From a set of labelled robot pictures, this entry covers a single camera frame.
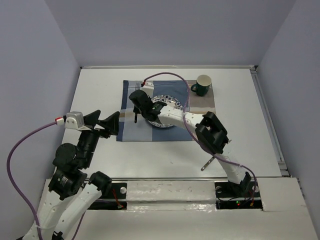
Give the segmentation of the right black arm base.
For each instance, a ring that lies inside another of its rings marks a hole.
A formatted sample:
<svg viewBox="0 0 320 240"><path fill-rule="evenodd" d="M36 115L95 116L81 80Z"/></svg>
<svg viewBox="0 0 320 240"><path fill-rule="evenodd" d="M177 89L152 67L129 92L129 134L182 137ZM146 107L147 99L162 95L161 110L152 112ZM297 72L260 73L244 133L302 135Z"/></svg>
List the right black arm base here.
<svg viewBox="0 0 320 240"><path fill-rule="evenodd" d="M217 210L263 209L259 186L251 181L243 193L235 193L228 181L218 181L215 186L215 206Z"/></svg>

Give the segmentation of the blue floral ceramic plate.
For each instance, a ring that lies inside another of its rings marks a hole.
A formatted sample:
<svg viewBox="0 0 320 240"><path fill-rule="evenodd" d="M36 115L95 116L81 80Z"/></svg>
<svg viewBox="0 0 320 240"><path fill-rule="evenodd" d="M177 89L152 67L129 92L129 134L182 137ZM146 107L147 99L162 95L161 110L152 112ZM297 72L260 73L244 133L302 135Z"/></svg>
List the blue floral ceramic plate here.
<svg viewBox="0 0 320 240"><path fill-rule="evenodd" d="M176 99L175 97L170 96L170 95L164 95L164 94L157 95L157 96L154 96L151 100L152 100L153 103L155 103L155 102L163 102L163 103L166 103L168 106L173 107L174 109L177 109L177 110L180 110L180 111L183 110L183 105L181 104L181 102L178 99ZM172 124L157 123L155 121L149 121L149 120L147 122L149 124L151 124L152 126L157 127L157 128L166 129L166 128L173 127Z"/></svg>

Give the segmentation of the blue beige plaid cloth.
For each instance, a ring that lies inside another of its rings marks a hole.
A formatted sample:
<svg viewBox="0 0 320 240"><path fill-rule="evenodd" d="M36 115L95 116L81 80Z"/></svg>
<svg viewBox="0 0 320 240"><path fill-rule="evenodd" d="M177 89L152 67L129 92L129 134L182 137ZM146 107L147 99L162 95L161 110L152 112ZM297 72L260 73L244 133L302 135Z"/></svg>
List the blue beige plaid cloth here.
<svg viewBox="0 0 320 240"><path fill-rule="evenodd" d="M169 95L176 98L182 105L187 99L186 85L182 80L153 80L154 96ZM119 117L118 142L189 142L192 137L186 129L180 127L159 128L150 124L140 114L137 122L134 122L134 105L129 100L129 95L137 89L138 82L124 80L122 89L122 101ZM187 112L194 114L215 113L215 99L213 87L210 85L205 96L198 96L191 91L186 108Z"/></svg>

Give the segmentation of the silver table knife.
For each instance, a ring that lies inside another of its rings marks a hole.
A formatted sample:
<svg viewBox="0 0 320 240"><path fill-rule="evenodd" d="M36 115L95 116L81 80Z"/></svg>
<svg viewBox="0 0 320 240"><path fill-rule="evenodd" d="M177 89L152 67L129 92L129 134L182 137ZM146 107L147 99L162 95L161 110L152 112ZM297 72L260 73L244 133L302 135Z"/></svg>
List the silver table knife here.
<svg viewBox="0 0 320 240"><path fill-rule="evenodd" d="M228 141L212 143L206 140L199 142L200 147L211 155L211 158L201 167L201 171L204 171L214 160L218 160L225 172L228 171L229 165L231 165L232 162L227 157L223 156L224 147L227 143Z"/></svg>

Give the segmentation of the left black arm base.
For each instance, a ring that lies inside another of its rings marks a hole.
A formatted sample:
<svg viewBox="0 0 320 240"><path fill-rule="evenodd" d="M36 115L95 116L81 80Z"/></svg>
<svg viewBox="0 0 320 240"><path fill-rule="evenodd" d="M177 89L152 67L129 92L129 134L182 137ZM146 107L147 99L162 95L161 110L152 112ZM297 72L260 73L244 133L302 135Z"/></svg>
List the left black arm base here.
<svg viewBox="0 0 320 240"><path fill-rule="evenodd" d="M118 211L127 208L127 183L113 182L108 193L103 193L91 206L91 210Z"/></svg>

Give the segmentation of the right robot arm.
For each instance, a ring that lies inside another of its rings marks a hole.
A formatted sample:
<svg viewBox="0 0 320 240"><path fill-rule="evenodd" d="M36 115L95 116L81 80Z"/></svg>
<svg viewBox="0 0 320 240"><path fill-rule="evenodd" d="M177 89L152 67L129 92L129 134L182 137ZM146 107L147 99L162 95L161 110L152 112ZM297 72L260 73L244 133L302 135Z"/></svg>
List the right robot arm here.
<svg viewBox="0 0 320 240"><path fill-rule="evenodd" d="M186 129L200 147L220 163L227 175L227 190L231 194L240 197L248 192L252 178L243 165L223 155L223 149L229 143L228 133L213 112L195 114L161 101L152 102L143 90L134 91L129 99L136 115L140 114L144 119L157 124Z"/></svg>

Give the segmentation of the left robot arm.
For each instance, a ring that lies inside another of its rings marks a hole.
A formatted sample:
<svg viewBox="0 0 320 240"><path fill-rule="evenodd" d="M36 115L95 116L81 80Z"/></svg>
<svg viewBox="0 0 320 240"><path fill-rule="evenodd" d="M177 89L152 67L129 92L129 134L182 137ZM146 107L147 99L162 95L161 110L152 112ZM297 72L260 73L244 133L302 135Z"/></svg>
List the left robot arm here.
<svg viewBox="0 0 320 240"><path fill-rule="evenodd" d="M88 178L82 171L90 166L99 139L119 133L120 112L103 120L100 114L100 110L87 115L73 111L54 120L53 125L77 130L80 136L76 145L63 143L57 148L48 193L42 208L32 212L34 223L23 240L62 240L92 203L110 194L109 176L97 171Z"/></svg>

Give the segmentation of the dark teal cup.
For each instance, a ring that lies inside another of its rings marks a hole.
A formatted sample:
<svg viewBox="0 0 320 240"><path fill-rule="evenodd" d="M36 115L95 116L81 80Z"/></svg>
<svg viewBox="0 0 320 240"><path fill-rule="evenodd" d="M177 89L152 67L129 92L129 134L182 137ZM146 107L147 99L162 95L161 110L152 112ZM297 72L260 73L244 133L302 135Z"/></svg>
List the dark teal cup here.
<svg viewBox="0 0 320 240"><path fill-rule="evenodd" d="M212 84L212 79L208 75L200 75L196 79L196 83L193 84L190 90L196 93L200 97L204 97Z"/></svg>

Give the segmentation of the silver fork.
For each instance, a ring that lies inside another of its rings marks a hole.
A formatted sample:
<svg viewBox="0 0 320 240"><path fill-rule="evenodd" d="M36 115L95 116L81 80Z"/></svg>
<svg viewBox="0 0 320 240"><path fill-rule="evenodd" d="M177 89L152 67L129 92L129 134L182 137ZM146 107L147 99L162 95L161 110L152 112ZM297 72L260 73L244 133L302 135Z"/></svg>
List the silver fork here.
<svg viewBox="0 0 320 240"><path fill-rule="evenodd" d="M135 106L133 108L133 112L134 112L134 123L136 124L138 121L138 115L140 114L140 110Z"/></svg>

